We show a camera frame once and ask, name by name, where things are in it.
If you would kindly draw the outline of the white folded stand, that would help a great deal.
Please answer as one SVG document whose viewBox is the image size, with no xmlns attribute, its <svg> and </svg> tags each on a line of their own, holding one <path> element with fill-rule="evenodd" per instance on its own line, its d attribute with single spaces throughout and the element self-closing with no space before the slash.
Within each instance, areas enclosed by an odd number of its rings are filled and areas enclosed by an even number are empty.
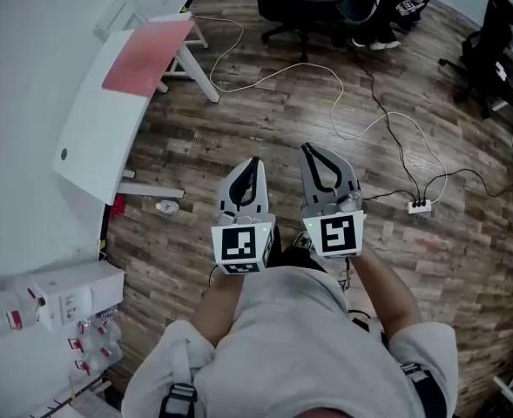
<svg viewBox="0 0 513 418">
<path fill-rule="evenodd" d="M 104 43 L 116 31 L 132 30 L 147 22 L 147 17 L 127 0 L 111 0 L 93 25 L 96 37 Z"/>
</svg>

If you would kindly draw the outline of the person's black trousers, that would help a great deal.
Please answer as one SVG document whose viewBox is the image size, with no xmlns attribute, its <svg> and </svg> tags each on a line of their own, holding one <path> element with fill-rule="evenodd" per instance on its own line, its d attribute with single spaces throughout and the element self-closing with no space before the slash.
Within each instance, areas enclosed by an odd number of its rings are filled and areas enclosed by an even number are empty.
<svg viewBox="0 0 513 418">
<path fill-rule="evenodd" d="M 308 249 L 297 246 L 289 246 L 281 249 L 280 242 L 274 242 L 267 259 L 267 268 L 279 266 L 295 266 L 313 269 L 322 273 L 326 270 L 315 261 Z"/>
</svg>

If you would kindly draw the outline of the large clear water bottle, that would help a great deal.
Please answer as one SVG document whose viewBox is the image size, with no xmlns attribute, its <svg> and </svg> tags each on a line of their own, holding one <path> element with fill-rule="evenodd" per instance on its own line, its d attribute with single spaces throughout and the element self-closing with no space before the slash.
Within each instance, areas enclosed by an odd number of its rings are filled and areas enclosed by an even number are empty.
<svg viewBox="0 0 513 418">
<path fill-rule="evenodd" d="M 45 304 L 29 278 L 0 277 L 0 337 L 34 326 Z"/>
</svg>

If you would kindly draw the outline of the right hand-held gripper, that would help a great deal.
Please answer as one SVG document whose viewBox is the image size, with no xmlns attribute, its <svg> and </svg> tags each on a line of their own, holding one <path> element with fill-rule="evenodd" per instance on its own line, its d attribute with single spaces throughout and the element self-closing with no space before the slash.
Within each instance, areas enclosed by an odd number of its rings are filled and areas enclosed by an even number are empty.
<svg viewBox="0 0 513 418">
<path fill-rule="evenodd" d="M 335 174 L 334 188 L 322 184 L 316 161 Z M 353 167 L 338 153 L 311 143 L 301 146 L 299 164 L 307 202 L 302 209 L 303 223 L 315 251 L 326 259 L 359 256 L 366 214 L 361 208 L 361 194 L 356 192 L 360 191 L 360 182 Z M 323 203 L 340 188 L 350 193 Z"/>
</svg>

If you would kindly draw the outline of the person's grey shirt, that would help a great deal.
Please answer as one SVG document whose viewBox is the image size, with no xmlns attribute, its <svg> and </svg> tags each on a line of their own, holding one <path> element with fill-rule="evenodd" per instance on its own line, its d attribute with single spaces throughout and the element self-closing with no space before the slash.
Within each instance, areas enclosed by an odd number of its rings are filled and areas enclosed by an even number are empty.
<svg viewBox="0 0 513 418">
<path fill-rule="evenodd" d="M 158 418 L 173 383 L 194 386 L 196 418 L 294 418 L 329 408 L 352 418 L 441 418 L 456 409 L 452 327 L 423 322 L 383 342 L 348 315 L 326 273 L 283 266 L 244 278 L 229 333 L 211 344 L 169 325 L 129 382 L 124 418 Z"/>
</svg>

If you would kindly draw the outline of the white cardboard box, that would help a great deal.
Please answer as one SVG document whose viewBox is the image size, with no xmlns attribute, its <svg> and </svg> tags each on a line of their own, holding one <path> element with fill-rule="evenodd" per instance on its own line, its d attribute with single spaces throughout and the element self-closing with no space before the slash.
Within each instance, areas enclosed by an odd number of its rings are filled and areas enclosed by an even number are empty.
<svg viewBox="0 0 513 418">
<path fill-rule="evenodd" d="M 39 321 L 52 332 L 85 320 L 123 300 L 125 272 L 105 260 L 31 276 L 43 298 Z"/>
</svg>

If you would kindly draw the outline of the person's right forearm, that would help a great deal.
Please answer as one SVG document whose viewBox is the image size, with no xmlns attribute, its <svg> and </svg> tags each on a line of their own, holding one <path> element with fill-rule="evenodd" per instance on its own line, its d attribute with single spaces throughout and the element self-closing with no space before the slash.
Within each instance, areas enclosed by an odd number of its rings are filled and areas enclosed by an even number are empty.
<svg viewBox="0 0 513 418">
<path fill-rule="evenodd" d="M 351 262 L 387 337 L 422 323 L 422 314 L 408 286 L 366 243 Z"/>
</svg>

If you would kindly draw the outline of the pink cloth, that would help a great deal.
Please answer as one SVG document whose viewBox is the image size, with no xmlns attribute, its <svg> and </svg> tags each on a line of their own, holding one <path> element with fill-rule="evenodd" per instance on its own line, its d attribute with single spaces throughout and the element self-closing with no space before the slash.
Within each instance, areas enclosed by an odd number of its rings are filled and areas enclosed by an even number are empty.
<svg viewBox="0 0 513 418">
<path fill-rule="evenodd" d="M 190 20 L 148 22 L 134 30 L 112 33 L 108 40 L 122 40 L 124 45 L 102 88 L 144 98 L 152 96 L 192 27 Z"/>
</svg>

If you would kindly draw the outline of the person's left forearm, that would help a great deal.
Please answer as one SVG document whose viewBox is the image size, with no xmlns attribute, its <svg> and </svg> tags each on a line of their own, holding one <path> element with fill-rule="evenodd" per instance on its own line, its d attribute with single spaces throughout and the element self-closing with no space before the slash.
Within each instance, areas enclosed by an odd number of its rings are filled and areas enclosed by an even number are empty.
<svg viewBox="0 0 513 418">
<path fill-rule="evenodd" d="M 213 347 L 228 335 L 233 325 L 243 283 L 242 275 L 216 275 L 190 319 Z"/>
</svg>

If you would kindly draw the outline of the black mesh chair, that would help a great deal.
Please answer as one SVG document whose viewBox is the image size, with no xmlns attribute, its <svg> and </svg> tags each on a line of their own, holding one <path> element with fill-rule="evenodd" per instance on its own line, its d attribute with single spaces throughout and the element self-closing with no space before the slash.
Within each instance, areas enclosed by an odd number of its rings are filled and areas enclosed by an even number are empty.
<svg viewBox="0 0 513 418">
<path fill-rule="evenodd" d="M 493 98 L 513 106 L 513 84 L 504 63 L 504 51 L 512 40 L 512 27 L 510 0 L 489 0 L 481 29 L 462 41 L 461 63 L 455 64 L 445 58 L 438 60 L 440 66 L 451 67 L 468 82 L 465 89 L 454 94 L 454 102 L 460 104 L 475 94 L 483 119 L 490 116 L 489 101 Z"/>
</svg>

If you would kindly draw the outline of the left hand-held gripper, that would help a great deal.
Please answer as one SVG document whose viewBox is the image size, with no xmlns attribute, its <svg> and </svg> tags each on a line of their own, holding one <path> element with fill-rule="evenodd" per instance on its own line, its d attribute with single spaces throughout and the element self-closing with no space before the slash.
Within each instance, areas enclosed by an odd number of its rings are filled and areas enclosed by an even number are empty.
<svg viewBox="0 0 513 418">
<path fill-rule="evenodd" d="M 262 272 L 273 246 L 275 216 L 268 213 L 260 158 L 245 160 L 220 181 L 216 208 L 220 215 L 211 232 L 218 268 L 227 275 Z"/>
</svg>

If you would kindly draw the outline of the pack of water bottles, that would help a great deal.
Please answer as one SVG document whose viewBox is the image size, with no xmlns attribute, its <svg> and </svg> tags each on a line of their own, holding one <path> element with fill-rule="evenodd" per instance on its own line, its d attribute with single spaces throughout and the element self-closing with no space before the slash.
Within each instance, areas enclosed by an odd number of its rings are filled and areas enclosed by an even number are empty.
<svg viewBox="0 0 513 418">
<path fill-rule="evenodd" d="M 116 322 L 117 309 L 110 308 L 77 323 L 68 339 L 76 353 L 75 367 L 88 375 L 100 374 L 123 358 L 119 345 L 122 332 Z"/>
</svg>

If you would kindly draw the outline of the white desk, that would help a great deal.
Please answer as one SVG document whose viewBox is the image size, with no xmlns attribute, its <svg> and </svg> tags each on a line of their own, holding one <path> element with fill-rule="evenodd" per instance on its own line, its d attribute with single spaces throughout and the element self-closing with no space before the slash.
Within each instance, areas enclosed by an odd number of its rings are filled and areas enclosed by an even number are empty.
<svg viewBox="0 0 513 418">
<path fill-rule="evenodd" d="M 189 12 L 154 17 L 149 22 L 192 21 Z M 180 199 L 179 189 L 126 182 L 125 164 L 145 111 L 152 99 L 102 88 L 122 40 L 104 42 L 73 102 L 58 141 L 53 169 L 108 206 L 117 194 Z M 188 50 L 186 42 L 173 59 L 216 103 L 219 94 Z"/>
</svg>

